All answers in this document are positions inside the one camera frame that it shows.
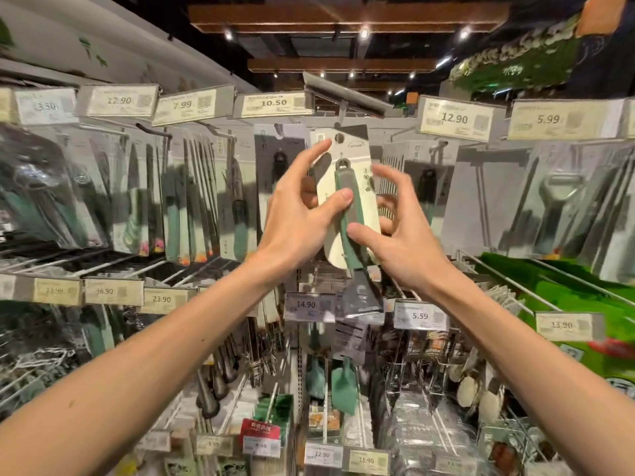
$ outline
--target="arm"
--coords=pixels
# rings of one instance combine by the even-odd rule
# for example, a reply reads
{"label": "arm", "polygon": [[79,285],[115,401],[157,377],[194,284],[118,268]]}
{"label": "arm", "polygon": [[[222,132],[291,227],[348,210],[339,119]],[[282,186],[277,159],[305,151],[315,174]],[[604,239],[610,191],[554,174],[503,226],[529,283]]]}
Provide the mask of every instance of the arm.
{"label": "arm", "polygon": [[577,476],[631,474],[633,401],[504,310],[447,260],[409,175],[385,166],[373,170],[397,186],[398,197],[378,197],[394,215],[380,221],[391,237],[359,224],[349,225],[349,235],[400,284],[452,314]]}
{"label": "arm", "polygon": [[102,475],[139,441],[227,333],[313,257],[353,199],[309,210],[303,175],[331,142],[299,154],[269,200],[258,251],[185,306],[66,376],[0,424],[2,474]]}

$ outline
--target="wooden beam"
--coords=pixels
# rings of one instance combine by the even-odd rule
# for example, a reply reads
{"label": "wooden beam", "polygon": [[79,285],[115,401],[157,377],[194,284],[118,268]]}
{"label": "wooden beam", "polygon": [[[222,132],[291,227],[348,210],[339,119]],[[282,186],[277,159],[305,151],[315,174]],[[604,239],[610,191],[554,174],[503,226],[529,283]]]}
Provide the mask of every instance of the wooden beam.
{"label": "wooden beam", "polygon": [[422,73],[432,71],[436,67],[436,60],[431,58],[251,58],[247,67],[255,73],[301,73],[311,71],[320,73],[348,73],[350,71],[365,71],[367,73]]}
{"label": "wooden beam", "polygon": [[321,6],[317,4],[235,4],[190,5],[190,22],[202,31],[213,26],[233,26],[239,33],[302,33],[313,30],[322,33],[333,30],[336,24],[347,30],[359,31],[363,26],[371,30],[440,30],[449,25],[469,24],[475,31],[491,30],[507,21],[510,3],[490,2],[440,2],[440,3],[368,3]]}
{"label": "wooden beam", "polygon": [[[358,92],[387,92],[388,90],[396,92],[397,90],[405,88],[406,82],[353,80],[352,82],[346,82],[345,84],[339,85]],[[304,90],[304,82],[301,80],[285,80],[284,78],[278,78],[275,80],[274,90],[277,92]]]}

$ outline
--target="forearm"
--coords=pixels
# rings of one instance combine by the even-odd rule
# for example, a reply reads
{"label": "forearm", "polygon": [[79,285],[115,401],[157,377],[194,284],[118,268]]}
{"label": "forearm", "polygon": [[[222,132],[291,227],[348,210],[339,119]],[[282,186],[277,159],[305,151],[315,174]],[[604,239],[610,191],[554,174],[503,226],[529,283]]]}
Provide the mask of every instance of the forearm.
{"label": "forearm", "polygon": [[270,260],[254,255],[202,295],[21,408],[0,425],[6,472],[85,476],[127,451],[272,289],[274,271]]}
{"label": "forearm", "polygon": [[635,404],[536,334],[457,270],[434,299],[465,329],[578,476],[629,474]]}

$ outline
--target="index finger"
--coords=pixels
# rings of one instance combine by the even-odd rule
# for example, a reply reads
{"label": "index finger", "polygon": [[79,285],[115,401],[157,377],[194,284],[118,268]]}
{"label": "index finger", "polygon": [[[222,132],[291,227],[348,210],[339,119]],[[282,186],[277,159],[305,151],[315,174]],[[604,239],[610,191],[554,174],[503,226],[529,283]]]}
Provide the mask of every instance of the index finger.
{"label": "index finger", "polygon": [[373,174],[387,178],[397,187],[397,199],[399,201],[397,212],[399,214],[403,214],[402,211],[409,210],[410,207],[419,206],[417,193],[410,175],[399,172],[388,165],[373,164],[372,169]]}
{"label": "index finger", "polygon": [[320,155],[327,151],[330,146],[331,139],[326,139],[316,143],[311,148],[301,151],[282,176],[280,182],[286,179],[285,182],[288,180],[299,186],[302,183],[302,178],[307,174],[313,162],[319,159]]}

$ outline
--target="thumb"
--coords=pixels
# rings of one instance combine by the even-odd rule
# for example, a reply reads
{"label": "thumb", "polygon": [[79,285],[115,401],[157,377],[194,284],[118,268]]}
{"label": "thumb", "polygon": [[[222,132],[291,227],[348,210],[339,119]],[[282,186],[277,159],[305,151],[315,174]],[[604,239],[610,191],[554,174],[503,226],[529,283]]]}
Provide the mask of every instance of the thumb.
{"label": "thumb", "polygon": [[375,232],[368,225],[358,224],[356,222],[350,223],[346,228],[346,233],[351,239],[357,242],[361,246],[366,246],[372,250],[377,256],[381,252],[381,245],[384,243],[385,236]]}
{"label": "thumb", "polygon": [[313,211],[323,223],[330,224],[336,215],[351,205],[352,201],[353,191],[350,188],[343,188],[331,194],[322,205]]}

